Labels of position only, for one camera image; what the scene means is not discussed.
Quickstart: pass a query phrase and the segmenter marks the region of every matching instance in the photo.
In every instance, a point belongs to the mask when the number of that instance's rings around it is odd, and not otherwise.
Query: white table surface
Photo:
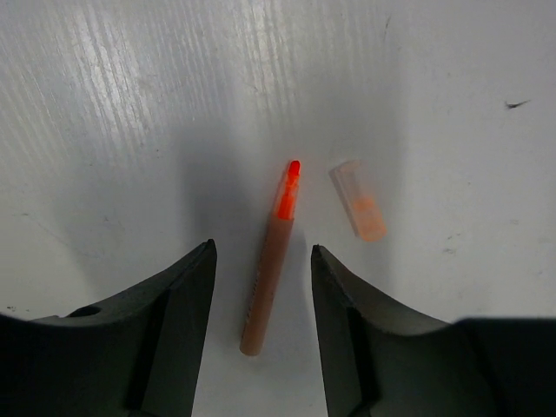
[[[212,237],[194,416],[243,417],[326,414],[316,243],[447,321],[554,315],[555,21],[553,0],[2,2],[2,312],[67,314]],[[354,237],[328,178],[354,157],[382,242]],[[291,158],[294,238],[248,359],[242,323]]]

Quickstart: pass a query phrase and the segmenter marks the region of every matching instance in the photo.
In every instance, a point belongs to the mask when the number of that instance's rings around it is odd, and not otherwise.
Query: transparent cap
[[[376,242],[387,229],[366,172],[364,163],[354,160],[332,169],[330,176],[355,233],[364,241]]]

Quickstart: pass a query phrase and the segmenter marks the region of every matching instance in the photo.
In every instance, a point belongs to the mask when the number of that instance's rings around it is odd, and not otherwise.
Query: scratch mark
[[[259,92],[259,89],[257,89],[257,87],[256,87],[255,85],[253,85],[253,84],[251,84],[251,83],[248,83],[247,81],[244,81],[243,83],[244,83],[245,85],[247,85],[248,87],[251,87],[251,88],[255,91],[255,93],[258,93],[258,92]]]
[[[382,37],[382,42],[386,42],[386,34],[388,33],[388,26],[390,26],[390,19],[392,19],[392,15],[388,16],[388,19],[386,19],[386,24],[384,25],[384,35]]]
[[[515,104],[510,104],[508,102],[504,102],[504,104],[506,105],[506,110],[512,110],[512,109],[517,109],[518,107],[523,106],[524,104],[529,103],[531,100],[525,100],[524,102],[519,102],[519,103],[515,103]]]
[[[44,226],[40,221],[38,221],[35,217],[33,217],[32,215],[27,215],[26,216],[28,219],[32,220],[39,228],[41,228],[42,230],[44,230],[44,232],[56,239],[57,241],[59,241],[60,243],[62,243],[62,245],[64,245],[66,248],[69,248],[71,250],[73,250],[74,252],[76,252],[77,254],[81,255],[81,256],[86,256],[88,258],[100,258],[100,255],[96,255],[96,254],[90,254],[87,252],[82,251],[79,248],[76,248],[75,245],[72,245],[71,243],[67,242],[65,239],[63,239],[61,236],[57,235],[56,233],[54,233],[52,230],[50,230],[49,228],[47,228],[46,226]]]

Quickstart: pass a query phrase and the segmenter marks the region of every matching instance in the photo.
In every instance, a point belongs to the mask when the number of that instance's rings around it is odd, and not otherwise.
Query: orange highlighter
[[[257,269],[253,299],[249,306],[245,328],[243,329],[242,344],[240,345],[240,350],[247,356],[257,356],[262,349],[272,303],[280,280],[281,267],[286,257],[289,237],[294,226],[295,201],[299,188],[300,173],[300,162],[292,161],[289,164],[275,208],[270,216],[267,237]]]

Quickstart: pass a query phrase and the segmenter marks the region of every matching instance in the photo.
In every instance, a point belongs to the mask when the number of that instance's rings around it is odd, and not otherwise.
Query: highlighter tip
[[[299,176],[301,172],[301,162],[299,161],[292,161],[289,164],[288,169],[288,176]]]

